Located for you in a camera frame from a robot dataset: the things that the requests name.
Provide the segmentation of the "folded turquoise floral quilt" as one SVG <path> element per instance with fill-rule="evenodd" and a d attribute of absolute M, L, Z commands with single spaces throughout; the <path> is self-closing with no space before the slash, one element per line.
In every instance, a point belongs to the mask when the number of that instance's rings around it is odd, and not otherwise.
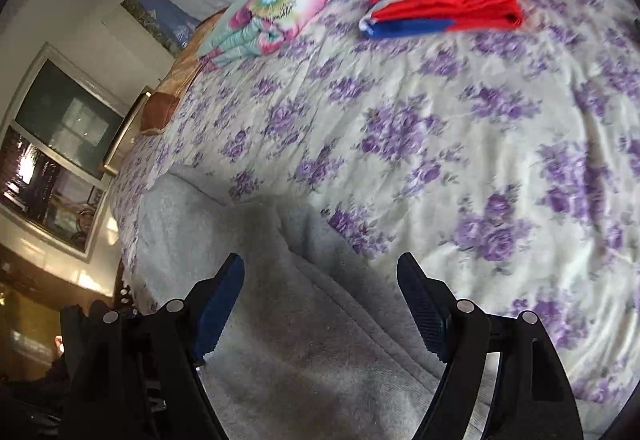
<path fill-rule="evenodd" d="M 236 0 L 206 34 L 198 58 L 216 66 L 269 55 L 296 38 L 331 0 Z"/>

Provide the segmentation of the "window with white frame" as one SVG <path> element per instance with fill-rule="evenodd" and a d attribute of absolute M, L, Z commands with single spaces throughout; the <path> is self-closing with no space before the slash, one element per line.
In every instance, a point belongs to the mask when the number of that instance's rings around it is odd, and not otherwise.
<path fill-rule="evenodd" d="M 2 215 L 89 261 L 111 183 L 102 163 L 125 114 L 119 98 L 43 44 L 2 120 Z"/>

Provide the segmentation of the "folded red blue shorts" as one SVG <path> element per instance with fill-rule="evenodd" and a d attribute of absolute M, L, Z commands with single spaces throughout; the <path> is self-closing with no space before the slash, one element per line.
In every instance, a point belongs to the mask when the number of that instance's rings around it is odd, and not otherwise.
<path fill-rule="evenodd" d="M 371 0 L 358 29 L 369 39 L 477 29 L 515 30 L 524 14 L 518 0 Z"/>

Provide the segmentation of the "purple floral bedspread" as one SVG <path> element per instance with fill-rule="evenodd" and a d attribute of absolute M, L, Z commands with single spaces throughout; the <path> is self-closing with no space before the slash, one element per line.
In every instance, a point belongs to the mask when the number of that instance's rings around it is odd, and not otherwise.
<path fill-rule="evenodd" d="M 132 285 L 142 196 L 189 168 L 308 204 L 370 267 L 410 252 L 488 313 L 537 313 L 600 437 L 639 380 L 634 0 L 520 0 L 517 30 L 374 41 L 332 0 L 273 54 L 195 77 L 112 190 Z"/>

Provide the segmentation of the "grey fleece sweatpants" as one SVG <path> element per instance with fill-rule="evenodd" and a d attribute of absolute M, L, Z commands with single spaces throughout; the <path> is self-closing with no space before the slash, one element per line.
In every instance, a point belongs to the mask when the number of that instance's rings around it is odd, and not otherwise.
<path fill-rule="evenodd" d="M 442 367 L 416 329 L 395 264 L 375 269 L 301 200 L 235 203 L 174 168 L 142 196 L 131 275 L 153 312 L 243 259 L 240 296 L 202 382 L 233 439 L 409 439 Z"/>

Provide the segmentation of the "brown orange folded blanket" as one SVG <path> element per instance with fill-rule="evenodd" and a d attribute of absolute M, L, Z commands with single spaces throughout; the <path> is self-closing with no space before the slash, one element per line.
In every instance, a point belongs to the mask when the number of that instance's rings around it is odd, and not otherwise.
<path fill-rule="evenodd" d="M 146 101 L 141 117 L 141 134 L 155 135 L 165 130 L 183 95 L 189 90 L 191 83 L 203 67 L 201 59 L 198 58 L 198 49 L 222 14 L 224 10 L 206 18 L 196 27 L 188 45 L 178 55 L 166 77 Z"/>

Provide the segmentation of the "blue patterned pillow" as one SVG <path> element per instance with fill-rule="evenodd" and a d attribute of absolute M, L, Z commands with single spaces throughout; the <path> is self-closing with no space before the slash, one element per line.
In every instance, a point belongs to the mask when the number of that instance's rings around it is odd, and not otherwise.
<path fill-rule="evenodd" d="M 174 57 L 186 48 L 200 23 L 169 0 L 123 0 L 120 5 Z"/>

